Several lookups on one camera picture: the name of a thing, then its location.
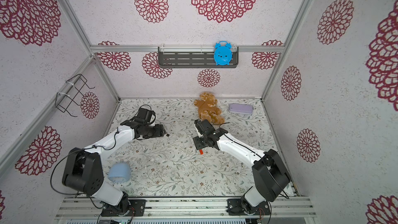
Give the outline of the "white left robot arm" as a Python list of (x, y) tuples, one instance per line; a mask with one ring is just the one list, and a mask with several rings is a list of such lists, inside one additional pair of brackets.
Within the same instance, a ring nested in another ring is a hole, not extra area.
[(62, 184), (90, 199), (103, 202), (103, 209), (113, 215), (125, 216), (132, 209), (129, 196), (105, 181), (103, 163), (124, 144), (133, 140), (147, 140), (165, 136), (162, 124), (155, 124), (156, 113), (142, 105), (137, 113), (123, 121), (115, 131), (85, 148), (70, 150), (61, 162), (66, 161)]

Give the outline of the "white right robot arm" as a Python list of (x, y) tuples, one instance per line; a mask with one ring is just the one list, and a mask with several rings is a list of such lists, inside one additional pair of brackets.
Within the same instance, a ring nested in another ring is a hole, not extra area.
[(195, 120), (194, 125), (198, 133), (193, 138), (197, 150), (214, 148), (230, 154), (252, 169), (255, 185), (240, 198), (238, 205), (233, 204), (228, 209), (230, 215), (264, 213), (266, 208), (271, 209), (271, 202), (279, 195), (288, 197), (285, 188), (291, 182), (291, 175), (277, 151), (251, 147), (227, 130), (221, 127), (215, 129), (208, 120)]

